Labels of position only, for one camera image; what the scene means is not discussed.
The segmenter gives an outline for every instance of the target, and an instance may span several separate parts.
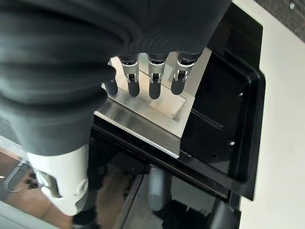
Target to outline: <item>white countertop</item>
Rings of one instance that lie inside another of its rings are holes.
[[[241,201],[240,229],[305,228],[305,43],[253,0],[234,0],[263,25],[266,78],[254,202]]]

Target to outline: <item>black plastic tray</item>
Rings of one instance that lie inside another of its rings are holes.
[[[229,52],[223,57],[212,53],[182,137],[179,159],[98,117],[92,136],[223,200],[228,200],[230,191],[253,199],[264,88],[261,73]]]

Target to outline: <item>black rubber fingertip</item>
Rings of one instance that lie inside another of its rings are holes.
[[[118,85],[116,83],[116,80],[114,79],[112,82],[104,82],[105,88],[108,94],[110,95],[116,95],[118,92]]]
[[[182,82],[182,80],[180,80],[180,79],[178,79],[178,81],[175,81],[173,79],[172,86],[171,86],[172,93],[175,95],[181,94],[184,89],[184,84],[185,84],[185,82]]]
[[[135,83],[134,81],[131,81],[130,83],[128,83],[128,91],[130,96],[136,97],[140,93],[139,82]]]
[[[154,81],[153,83],[149,84],[149,96],[152,99],[157,99],[160,97],[161,93],[161,83]]]

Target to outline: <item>black bellows cover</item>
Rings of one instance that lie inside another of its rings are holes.
[[[89,139],[116,55],[207,45],[230,0],[3,0],[0,112],[26,150],[58,155]]]

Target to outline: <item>robotic arm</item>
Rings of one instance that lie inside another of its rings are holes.
[[[3,0],[0,112],[29,152],[41,190],[63,213],[85,204],[93,112],[116,94],[119,56],[129,93],[140,91],[138,54],[149,57],[150,97],[177,52],[172,92],[185,80],[230,0]]]

